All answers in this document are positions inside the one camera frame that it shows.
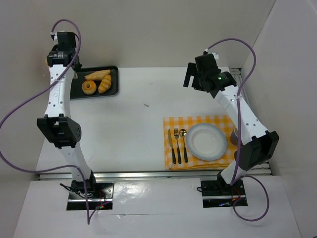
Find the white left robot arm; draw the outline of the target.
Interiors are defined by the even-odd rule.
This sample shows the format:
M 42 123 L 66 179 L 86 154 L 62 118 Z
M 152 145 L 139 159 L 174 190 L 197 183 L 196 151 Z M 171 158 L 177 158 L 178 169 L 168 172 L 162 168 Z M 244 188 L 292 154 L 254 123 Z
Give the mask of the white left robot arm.
M 78 40 L 73 32 L 52 33 L 54 47 L 47 56 L 50 71 L 50 93 L 48 106 L 37 126 L 47 141 L 55 146 L 71 167 L 70 191 L 76 193 L 96 192 L 96 179 L 87 165 L 81 147 L 81 126 L 71 118 L 71 83 L 81 68 L 77 56 Z

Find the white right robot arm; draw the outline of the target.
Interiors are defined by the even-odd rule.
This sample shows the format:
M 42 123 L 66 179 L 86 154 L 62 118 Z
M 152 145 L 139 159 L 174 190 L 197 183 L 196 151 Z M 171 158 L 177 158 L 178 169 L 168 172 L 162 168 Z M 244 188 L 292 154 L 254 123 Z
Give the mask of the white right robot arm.
M 214 55 L 204 52 L 189 63 L 184 79 L 184 87 L 210 93 L 225 109 L 238 130 L 238 150 L 234 161 L 217 174 L 215 188 L 225 191 L 233 186 L 232 181 L 244 176 L 253 167 L 269 160 L 276 149 L 279 136 L 276 131 L 270 132 L 255 116 L 244 98 L 233 76 L 221 72 Z

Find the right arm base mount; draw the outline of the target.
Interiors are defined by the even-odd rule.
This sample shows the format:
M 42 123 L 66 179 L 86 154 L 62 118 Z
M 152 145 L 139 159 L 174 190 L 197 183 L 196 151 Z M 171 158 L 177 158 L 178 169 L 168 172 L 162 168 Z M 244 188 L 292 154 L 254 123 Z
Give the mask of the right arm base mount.
M 243 182 L 240 180 L 233 186 L 220 190 L 215 180 L 202 180 L 196 190 L 201 193 L 203 208 L 220 208 L 248 206 Z

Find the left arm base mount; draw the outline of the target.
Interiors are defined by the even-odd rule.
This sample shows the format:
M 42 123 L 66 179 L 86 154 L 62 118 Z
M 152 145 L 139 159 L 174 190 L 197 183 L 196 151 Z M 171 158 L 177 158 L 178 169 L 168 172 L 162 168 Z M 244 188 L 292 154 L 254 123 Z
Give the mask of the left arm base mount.
M 66 186 L 60 183 L 60 186 L 68 192 L 67 211 L 86 210 L 86 199 L 84 190 L 77 190 L 74 186 Z M 96 191 L 88 190 L 89 210 L 112 210 L 113 206 L 114 183 L 97 183 Z

